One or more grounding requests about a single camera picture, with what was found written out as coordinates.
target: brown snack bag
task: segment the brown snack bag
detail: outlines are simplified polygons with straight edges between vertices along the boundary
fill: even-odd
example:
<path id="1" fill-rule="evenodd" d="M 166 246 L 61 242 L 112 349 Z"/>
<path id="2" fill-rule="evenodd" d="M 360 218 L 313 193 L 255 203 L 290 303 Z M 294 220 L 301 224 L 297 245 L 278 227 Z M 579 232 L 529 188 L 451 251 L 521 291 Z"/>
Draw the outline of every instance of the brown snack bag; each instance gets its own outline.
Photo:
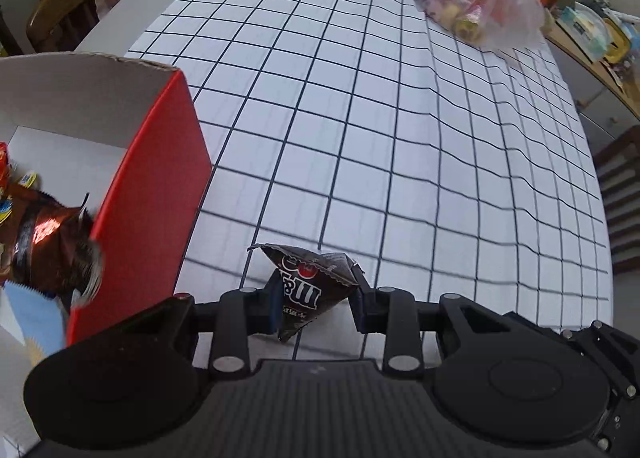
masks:
<path id="1" fill-rule="evenodd" d="M 352 268 L 358 263 L 343 252 L 316 254 L 289 245 L 255 244 L 278 267 L 284 284 L 282 325 L 286 342 L 305 324 L 345 299 L 358 285 Z"/>
<path id="2" fill-rule="evenodd" d="M 68 208 L 46 193 L 17 183 L 7 187 L 12 212 L 0 224 L 0 284 L 10 279 L 46 295 L 71 296 L 81 306 L 100 285 L 101 256 L 89 239 L 83 206 Z"/>

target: wooden chair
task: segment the wooden chair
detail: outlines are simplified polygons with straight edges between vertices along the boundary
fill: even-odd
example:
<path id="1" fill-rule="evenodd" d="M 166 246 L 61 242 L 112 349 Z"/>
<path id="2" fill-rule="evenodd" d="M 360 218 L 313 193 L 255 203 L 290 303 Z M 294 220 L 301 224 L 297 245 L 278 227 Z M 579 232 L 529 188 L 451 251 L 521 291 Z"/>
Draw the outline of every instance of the wooden chair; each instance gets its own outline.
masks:
<path id="1" fill-rule="evenodd" d="M 36 52 L 74 50 L 97 22 L 94 0 L 41 0 L 27 37 Z"/>

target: cabinet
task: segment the cabinet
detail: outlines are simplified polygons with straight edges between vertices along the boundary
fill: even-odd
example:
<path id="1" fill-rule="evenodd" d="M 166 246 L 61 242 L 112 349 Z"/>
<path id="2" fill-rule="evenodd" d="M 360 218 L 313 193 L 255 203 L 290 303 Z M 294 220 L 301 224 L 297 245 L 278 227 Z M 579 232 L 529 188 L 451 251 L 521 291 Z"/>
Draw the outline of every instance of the cabinet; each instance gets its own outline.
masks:
<path id="1" fill-rule="evenodd" d="M 595 154 L 640 120 L 581 63 L 549 43 L 562 78 L 568 85 L 591 152 Z"/>

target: grid tablecloth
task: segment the grid tablecloth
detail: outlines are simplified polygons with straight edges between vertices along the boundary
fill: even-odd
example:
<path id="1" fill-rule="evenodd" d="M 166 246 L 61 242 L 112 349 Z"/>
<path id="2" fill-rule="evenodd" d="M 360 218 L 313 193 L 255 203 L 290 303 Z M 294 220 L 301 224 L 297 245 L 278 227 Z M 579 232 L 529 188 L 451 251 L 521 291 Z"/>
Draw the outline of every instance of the grid tablecloth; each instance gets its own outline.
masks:
<path id="1" fill-rule="evenodd" d="M 263 286 L 273 265 L 246 248 L 279 242 L 345 251 L 372 286 L 418 300 L 458 292 L 555 329 L 611 322 L 600 189 L 542 38 L 481 52 L 412 0 L 175 0 L 127 56 L 184 71 L 214 164 L 177 291 Z M 343 302 L 250 349 L 254 363 L 380 359 L 383 343 Z M 429 334 L 424 348 L 435 361 Z"/>

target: cardboard box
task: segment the cardboard box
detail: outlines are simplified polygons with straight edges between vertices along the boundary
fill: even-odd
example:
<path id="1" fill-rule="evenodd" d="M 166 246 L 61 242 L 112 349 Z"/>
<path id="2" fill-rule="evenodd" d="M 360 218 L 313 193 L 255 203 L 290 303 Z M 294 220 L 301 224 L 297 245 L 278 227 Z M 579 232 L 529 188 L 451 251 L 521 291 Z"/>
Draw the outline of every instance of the cardboard box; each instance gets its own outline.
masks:
<path id="1" fill-rule="evenodd" d="M 69 344 L 170 296 L 211 162 L 180 70 L 90 53 L 0 60 L 0 139 L 41 189 L 90 193 L 104 272 Z"/>

